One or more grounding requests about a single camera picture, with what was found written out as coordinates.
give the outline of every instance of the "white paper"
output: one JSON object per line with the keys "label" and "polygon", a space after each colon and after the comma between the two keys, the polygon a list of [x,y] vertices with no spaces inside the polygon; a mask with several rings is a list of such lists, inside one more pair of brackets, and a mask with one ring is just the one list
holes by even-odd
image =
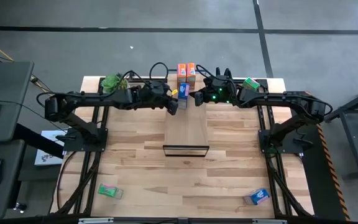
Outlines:
{"label": "white paper", "polygon": [[[57,144],[64,146],[64,142],[57,141],[56,136],[59,135],[66,135],[66,132],[62,130],[56,130],[56,131],[42,131],[41,135],[51,141],[55,141]],[[35,156],[35,162],[34,165],[36,166],[47,166],[47,165],[56,165],[56,164],[62,164],[63,159],[57,158],[51,154],[47,154],[41,149],[37,150],[37,155]]]}

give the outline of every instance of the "green snack package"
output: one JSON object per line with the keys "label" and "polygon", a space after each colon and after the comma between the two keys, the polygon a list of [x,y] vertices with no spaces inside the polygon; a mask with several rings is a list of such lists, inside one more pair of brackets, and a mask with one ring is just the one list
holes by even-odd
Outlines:
{"label": "green snack package", "polygon": [[102,194],[108,197],[113,197],[116,199],[121,199],[122,194],[124,193],[123,190],[110,185],[100,184],[98,194]]}
{"label": "green snack package", "polygon": [[242,83],[242,86],[249,90],[258,91],[260,84],[257,81],[248,77],[244,80],[244,82]]}

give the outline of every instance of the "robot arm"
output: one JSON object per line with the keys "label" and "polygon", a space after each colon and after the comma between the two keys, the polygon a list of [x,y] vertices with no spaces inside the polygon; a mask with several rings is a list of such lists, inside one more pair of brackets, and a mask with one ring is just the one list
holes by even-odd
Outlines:
{"label": "robot arm", "polygon": [[287,91],[283,93],[259,93],[234,84],[230,70],[224,75],[216,69],[216,76],[205,76],[205,87],[190,93],[195,98],[196,106],[203,103],[230,103],[239,108],[254,106],[283,106],[293,109],[297,115],[282,124],[274,124],[270,129],[268,141],[270,144],[281,146],[284,137],[307,124],[318,124],[324,120],[325,108],[329,104],[311,96],[304,91]]}
{"label": "robot arm", "polygon": [[84,106],[113,106],[120,110],[139,108],[166,108],[175,115],[178,100],[167,95],[169,86],[164,82],[147,82],[144,86],[133,86],[116,90],[110,94],[101,93],[54,93],[45,100],[45,118],[53,122],[65,123],[81,133],[84,143],[99,141],[99,131],[94,123],[87,123],[72,111]]}

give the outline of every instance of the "wooden table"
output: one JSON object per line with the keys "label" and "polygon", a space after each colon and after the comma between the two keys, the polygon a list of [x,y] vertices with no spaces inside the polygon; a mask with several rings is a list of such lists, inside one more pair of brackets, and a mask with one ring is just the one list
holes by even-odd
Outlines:
{"label": "wooden table", "polygon": [[[81,90],[96,92],[99,78],[84,77]],[[285,91],[283,79],[267,81],[271,93]],[[78,108],[75,113],[91,121],[92,112],[93,108]],[[291,116],[288,108],[273,107],[273,114],[278,123]],[[116,185],[124,190],[124,195],[117,200],[95,193],[92,216],[272,218],[271,199],[258,206],[245,205],[242,199],[255,189],[269,190],[257,137],[260,127],[256,108],[240,110],[229,104],[208,104],[206,115],[210,145],[207,156],[165,157],[165,109],[111,108],[108,147],[102,153],[95,190],[101,183]],[[83,157],[84,153],[78,152],[63,173],[62,204],[78,185]],[[289,189],[313,213],[301,161],[294,155],[282,157]],[[280,188],[277,189],[284,211]],[[54,201],[51,212],[56,209]]]}

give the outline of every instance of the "gray floor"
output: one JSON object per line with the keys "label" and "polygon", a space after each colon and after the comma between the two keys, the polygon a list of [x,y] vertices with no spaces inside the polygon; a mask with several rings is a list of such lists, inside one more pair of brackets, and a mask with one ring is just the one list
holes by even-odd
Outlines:
{"label": "gray floor", "polygon": [[[259,0],[259,4],[266,29],[358,30],[358,1]],[[0,25],[257,27],[252,0],[0,0]],[[335,108],[358,93],[358,35],[269,34],[266,39],[273,75],[285,79],[287,90],[308,90]],[[34,74],[55,91],[79,90],[84,75],[129,69],[146,75],[157,61],[170,68],[196,62],[211,70],[229,67],[238,77],[266,77],[257,34],[0,31],[0,48],[15,60],[33,60]],[[39,92],[30,86],[25,104],[41,113],[35,102]],[[26,110],[20,121],[34,131],[53,129]],[[323,128],[337,173],[355,172],[341,122],[334,120]],[[358,180],[340,181],[351,219],[358,221]],[[25,215],[47,213],[50,198],[39,192],[53,188],[53,181],[28,183],[21,195],[34,210]]]}

